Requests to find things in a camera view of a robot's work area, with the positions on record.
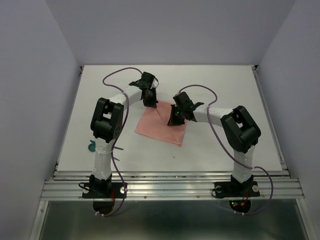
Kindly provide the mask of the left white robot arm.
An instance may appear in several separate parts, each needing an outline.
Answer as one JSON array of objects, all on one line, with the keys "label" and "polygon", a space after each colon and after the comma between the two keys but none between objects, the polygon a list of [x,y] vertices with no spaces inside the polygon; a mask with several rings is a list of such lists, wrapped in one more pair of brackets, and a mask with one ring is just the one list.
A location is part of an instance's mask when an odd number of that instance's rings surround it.
[{"label": "left white robot arm", "polygon": [[151,73],[143,72],[141,78],[131,82],[126,89],[111,98],[97,100],[90,129],[95,141],[94,167],[90,180],[97,180],[94,191],[100,197],[111,193],[111,161],[116,140],[119,138],[124,122],[128,118],[129,107],[139,101],[147,108],[157,107],[155,84],[158,79]]}]

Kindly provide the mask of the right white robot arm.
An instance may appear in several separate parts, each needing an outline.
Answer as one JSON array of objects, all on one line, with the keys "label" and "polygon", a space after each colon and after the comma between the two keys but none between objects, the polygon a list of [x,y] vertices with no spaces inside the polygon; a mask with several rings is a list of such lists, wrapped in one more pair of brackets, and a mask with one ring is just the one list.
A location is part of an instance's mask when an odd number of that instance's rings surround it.
[{"label": "right white robot arm", "polygon": [[[203,102],[193,103],[184,91],[176,94],[173,100],[167,125],[180,126],[186,121],[208,123],[223,150],[234,161],[231,176],[235,180],[230,182],[231,192],[235,195],[246,192],[246,181],[252,176],[254,169],[253,152],[261,136],[261,130],[248,110],[242,105],[235,108],[219,108],[212,107],[211,104],[205,105]],[[228,152],[214,126],[223,129],[233,154]]]}]

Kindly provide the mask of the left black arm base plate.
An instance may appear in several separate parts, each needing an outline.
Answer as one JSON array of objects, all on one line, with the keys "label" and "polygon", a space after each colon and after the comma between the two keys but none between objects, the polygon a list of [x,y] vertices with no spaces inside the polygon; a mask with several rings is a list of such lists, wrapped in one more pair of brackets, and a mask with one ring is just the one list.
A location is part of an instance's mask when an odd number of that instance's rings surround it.
[{"label": "left black arm base plate", "polygon": [[80,182],[83,199],[123,199],[127,197],[125,188],[127,183],[112,182],[106,189],[94,189],[89,182]]}]

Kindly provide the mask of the pink satin napkin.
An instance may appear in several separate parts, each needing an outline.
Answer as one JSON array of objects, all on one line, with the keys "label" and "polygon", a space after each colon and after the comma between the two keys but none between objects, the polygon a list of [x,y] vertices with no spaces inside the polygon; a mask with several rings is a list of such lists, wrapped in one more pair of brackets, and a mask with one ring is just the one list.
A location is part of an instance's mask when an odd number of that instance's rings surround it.
[{"label": "pink satin napkin", "polygon": [[157,108],[147,107],[140,117],[135,132],[144,137],[180,147],[187,124],[168,126],[172,103],[159,101]]}]

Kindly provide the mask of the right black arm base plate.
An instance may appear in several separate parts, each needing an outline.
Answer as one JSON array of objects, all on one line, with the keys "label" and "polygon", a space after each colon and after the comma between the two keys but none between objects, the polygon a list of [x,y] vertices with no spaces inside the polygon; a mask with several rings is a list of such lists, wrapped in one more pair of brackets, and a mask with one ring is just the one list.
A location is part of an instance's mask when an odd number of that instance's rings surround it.
[{"label": "right black arm base plate", "polygon": [[220,181],[214,183],[211,195],[217,199],[259,197],[260,191],[256,181],[249,183],[236,183],[231,181]]}]

